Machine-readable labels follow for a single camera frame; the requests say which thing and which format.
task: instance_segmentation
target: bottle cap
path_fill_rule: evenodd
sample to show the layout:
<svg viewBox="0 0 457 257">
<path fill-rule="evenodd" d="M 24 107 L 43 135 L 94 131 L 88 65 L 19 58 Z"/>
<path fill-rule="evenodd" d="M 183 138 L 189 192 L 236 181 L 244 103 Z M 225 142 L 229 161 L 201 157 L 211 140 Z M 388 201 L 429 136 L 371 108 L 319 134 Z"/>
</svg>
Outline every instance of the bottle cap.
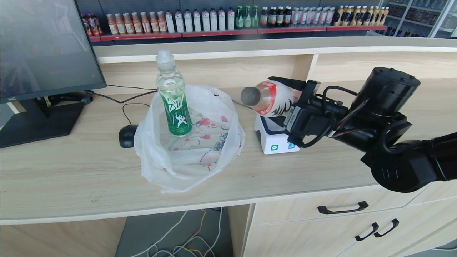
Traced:
<svg viewBox="0 0 457 257">
<path fill-rule="evenodd" d="M 254 106 L 260 102 L 260 90 L 256 87 L 245 87 L 241 92 L 241 102 L 247 106 Z"/>
<path fill-rule="evenodd" d="M 176 67 L 175 58 L 166 49 L 159 50 L 157 56 L 155 57 L 155 61 L 157 62 L 157 67 L 160 70 L 170 70 Z"/>
</svg>

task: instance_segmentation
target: monitor screen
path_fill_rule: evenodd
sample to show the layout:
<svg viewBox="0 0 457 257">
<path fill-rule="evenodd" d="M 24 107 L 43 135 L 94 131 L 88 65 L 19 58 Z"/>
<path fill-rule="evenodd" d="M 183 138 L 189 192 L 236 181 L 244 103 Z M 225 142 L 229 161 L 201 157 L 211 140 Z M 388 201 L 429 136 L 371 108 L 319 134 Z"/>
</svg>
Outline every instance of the monitor screen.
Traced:
<svg viewBox="0 0 457 257">
<path fill-rule="evenodd" d="M 74 0 L 3 0 L 0 18 L 0 102 L 106 86 Z"/>
</svg>

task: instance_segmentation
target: monitor stand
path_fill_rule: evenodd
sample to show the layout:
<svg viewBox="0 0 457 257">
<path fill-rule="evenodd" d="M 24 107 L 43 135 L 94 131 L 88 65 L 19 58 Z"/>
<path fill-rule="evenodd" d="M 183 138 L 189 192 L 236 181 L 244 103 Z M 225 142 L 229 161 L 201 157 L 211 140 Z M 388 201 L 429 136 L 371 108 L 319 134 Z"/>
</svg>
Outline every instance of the monitor stand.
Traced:
<svg viewBox="0 0 457 257">
<path fill-rule="evenodd" d="M 19 103 L 26 112 L 14 114 L 0 130 L 0 148 L 69 135 L 84 104 L 41 107 L 36 99 Z"/>
</svg>

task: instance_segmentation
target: white bottle cap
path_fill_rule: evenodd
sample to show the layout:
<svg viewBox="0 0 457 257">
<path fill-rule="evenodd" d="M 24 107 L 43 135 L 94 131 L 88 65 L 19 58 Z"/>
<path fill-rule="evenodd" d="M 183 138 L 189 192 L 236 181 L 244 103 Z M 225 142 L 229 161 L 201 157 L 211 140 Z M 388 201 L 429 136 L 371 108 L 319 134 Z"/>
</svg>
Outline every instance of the white bottle cap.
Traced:
<svg viewBox="0 0 457 257">
<path fill-rule="evenodd" d="M 159 50 L 155 61 L 157 62 L 157 67 L 161 70 L 170 70 L 176 67 L 175 58 L 166 49 Z"/>
</svg>

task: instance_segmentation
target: counter top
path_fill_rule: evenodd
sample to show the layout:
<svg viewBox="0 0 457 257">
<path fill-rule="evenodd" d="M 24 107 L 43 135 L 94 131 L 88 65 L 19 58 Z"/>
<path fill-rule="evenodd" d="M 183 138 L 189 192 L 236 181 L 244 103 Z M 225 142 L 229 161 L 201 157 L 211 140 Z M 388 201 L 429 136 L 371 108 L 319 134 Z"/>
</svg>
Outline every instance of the counter top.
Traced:
<svg viewBox="0 0 457 257">
<path fill-rule="evenodd" d="M 457 41 L 417 37 L 307 37 L 258 40 L 158 43 L 94 47 L 100 64 L 155 61 L 159 49 L 176 60 L 360 52 L 457 53 Z"/>
<path fill-rule="evenodd" d="M 402 109 L 413 123 L 402 139 L 428 139 L 457 130 L 456 83 L 456 79 L 422 80 Z M 338 85 L 358 91 L 363 81 Z M 236 96 L 240 89 L 225 91 Z M 332 96 L 346 105 L 353 98 L 341 92 Z M 143 96 L 133 102 L 150 99 Z M 161 194 L 158 186 L 141 176 L 134 149 L 119 146 L 119 129 L 128 124 L 122 104 L 97 97 L 85 106 L 70 136 L 0 150 L 0 225 L 212 208 L 376 184 L 359 161 L 363 153 L 336 140 L 324 138 L 298 153 L 264 155 L 253 130 L 254 112 L 236 108 L 246 132 L 241 155 L 186 193 Z M 125 111 L 138 124 L 147 107 L 129 105 Z"/>
</svg>

